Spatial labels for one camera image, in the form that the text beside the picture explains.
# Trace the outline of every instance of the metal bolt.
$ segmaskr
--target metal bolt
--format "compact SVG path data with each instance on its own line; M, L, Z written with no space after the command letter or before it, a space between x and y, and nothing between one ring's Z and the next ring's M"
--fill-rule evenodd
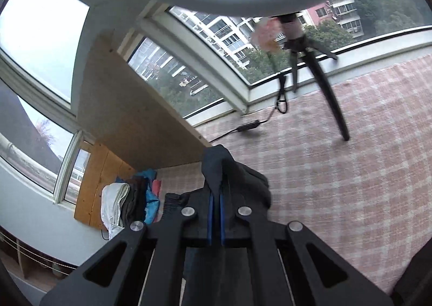
M140 230L142 230L142 228L144 228L144 223L141 221L133 221L130 224L130 229L134 232L139 232Z
M238 214L242 216L249 216L252 213L252 209L248 206L242 206L238 208Z
M292 222L289 222L288 227L293 232L300 232L303 229L303 224L299 221L292 221Z
M195 209L194 208L190 208L190 207L185 207L181 211L181 214L183 216L186 216L186 217L192 216L194 213L195 213Z

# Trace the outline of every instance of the tripod leg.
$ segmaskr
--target tripod leg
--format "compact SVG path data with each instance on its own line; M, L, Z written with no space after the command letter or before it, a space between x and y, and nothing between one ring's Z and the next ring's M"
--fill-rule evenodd
M298 62L298 53L291 52L289 53L289 61L291 63L291 73L292 73L292 91L294 93L297 92L297 62Z
M309 67L310 71L315 77L321 91L323 92L325 98L327 99L328 105L330 106L331 111L333 112L333 116L336 119L336 122L339 126L340 133L345 141L349 140L349 131L346 126L345 119L342 114L342 110L340 109L338 100L334 95L333 89L331 88L330 83L328 82L327 76L324 74L318 60L315 58L314 53L308 52L306 49L304 51L305 55L303 56L303 61Z
M338 59L338 56L336 54L332 53L329 49L325 48L321 43L313 39L308 39L308 46L314 48L315 50L318 50L320 53L323 53L334 60Z

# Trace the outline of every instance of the tree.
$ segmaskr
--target tree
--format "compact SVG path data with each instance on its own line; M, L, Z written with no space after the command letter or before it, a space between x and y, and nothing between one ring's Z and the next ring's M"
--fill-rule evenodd
M432 23L425 0L355 0L363 39Z
M241 73L249 83L262 80L291 66L289 53L282 50L272 53L270 59L266 52L259 49L250 49L246 56L249 59L249 65L245 70L241 70Z
M320 42L325 47L334 50L353 43L351 35L339 27L332 20L322 22L318 27L306 26L305 33L309 38ZM250 49L246 56L249 64L240 72L245 76L249 83L254 83L272 74L278 73L291 67L289 52L281 50L278 53L271 53L271 60L267 52L260 49ZM235 66L234 60L227 57Z
M154 67L154 78L147 82L158 91L158 93L177 111L181 116L186 116L199 108L210 104L211 102L220 99L218 93L214 92L210 86L204 88L198 93L191 95L191 90L188 84L181 86L180 83L185 80L191 80L193 75L186 70L179 73L175 77L164 68Z
M316 40L329 50L342 48L354 42L351 34L333 20L325 20L318 27L306 26L305 33L308 38Z
M55 136L50 133L50 121L46 118L43 121L36 123L36 130L39 132L42 139L51 146L55 142Z
M402 29L415 26L416 24L413 20L411 20L411 18L399 12L395 12L393 15L390 15L389 21L380 20L375 22L376 33L378 35L401 31Z

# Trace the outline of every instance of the folded clothes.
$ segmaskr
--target folded clothes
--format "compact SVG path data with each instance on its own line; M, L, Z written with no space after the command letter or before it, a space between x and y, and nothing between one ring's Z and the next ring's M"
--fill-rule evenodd
M148 187L148 179L144 177L132 177L125 181L129 184L133 195L125 201L122 206L122 221L123 226L129 226L133 221L144 220L144 209L146 207L146 191Z
M133 221L142 221L150 224L154 221L159 209L158 196L152 193L152 185L159 187L160 181L155 181L156 171L148 169L135 173L132 178L116 182L126 182L130 185L130 193L121 209L121 221L124 227Z
M101 219L108 229L108 237L112 239L123 228L120 227L120 208L130 190L127 183L112 183L102 189Z

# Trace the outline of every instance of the sky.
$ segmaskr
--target sky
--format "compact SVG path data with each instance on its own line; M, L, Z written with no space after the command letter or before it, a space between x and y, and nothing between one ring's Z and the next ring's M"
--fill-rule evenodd
M18 98L22 107L24 108L25 112L27 113L29 119L32 121L34 126L47 119L45 116L43 116L40 112L32 108L20 97ZM53 144L51 144L50 146L51 150L57 156L64 157L64 155L66 154L66 150L68 150L70 141L72 140L73 134L61 128L59 125L52 122L51 120L49 123L48 130L49 133L54 136Z
M70 102L76 49L88 10L79 0L9 0L0 15L0 46Z

